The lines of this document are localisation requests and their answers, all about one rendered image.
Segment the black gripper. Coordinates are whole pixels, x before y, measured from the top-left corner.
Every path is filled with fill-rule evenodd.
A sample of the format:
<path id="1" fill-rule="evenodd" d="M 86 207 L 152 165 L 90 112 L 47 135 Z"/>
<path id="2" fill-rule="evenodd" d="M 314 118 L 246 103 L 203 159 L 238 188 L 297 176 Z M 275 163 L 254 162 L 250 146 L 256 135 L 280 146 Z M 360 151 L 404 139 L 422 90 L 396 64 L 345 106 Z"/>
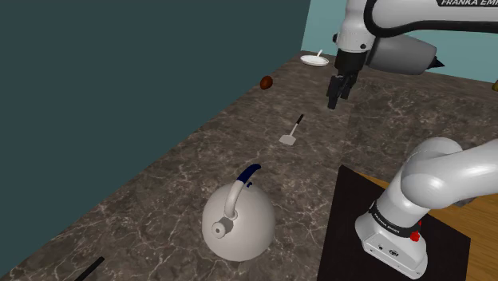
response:
<path id="1" fill-rule="evenodd" d="M 338 71 L 336 76 L 330 79 L 326 96 L 329 98 L 327 107 L 335 109 L 338 99 L 347 100 L 350 90 L 357 81 L 358 74 L 366 62 L 367 52 L 350 53 L 338 50 L 334 67 Z"/>

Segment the black flat stick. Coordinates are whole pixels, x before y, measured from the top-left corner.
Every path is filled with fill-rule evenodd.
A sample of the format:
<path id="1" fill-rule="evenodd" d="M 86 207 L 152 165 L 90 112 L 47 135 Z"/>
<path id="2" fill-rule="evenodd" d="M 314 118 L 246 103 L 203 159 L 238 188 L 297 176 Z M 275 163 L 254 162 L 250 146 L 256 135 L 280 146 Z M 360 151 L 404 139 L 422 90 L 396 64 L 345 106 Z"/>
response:
<path id="1" fill-rule="evenodd" d="M 93 263 L 91 263 L 74 281 L 84 281 L 100 264 L 105 261 L 103 256 L 97 258 Z"/>

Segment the white plate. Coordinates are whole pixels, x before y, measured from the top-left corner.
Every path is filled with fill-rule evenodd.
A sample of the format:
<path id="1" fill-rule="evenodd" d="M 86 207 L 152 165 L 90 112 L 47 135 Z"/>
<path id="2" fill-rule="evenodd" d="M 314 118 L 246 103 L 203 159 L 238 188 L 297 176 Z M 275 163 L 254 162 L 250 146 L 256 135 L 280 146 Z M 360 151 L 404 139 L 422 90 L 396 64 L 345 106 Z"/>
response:
<path id="1" fill-rule="evenodd" d="M 302 55 L 300 61 L 305 65 L 323 67 L 329 64 L 329 60 L 318 55 Z"/>

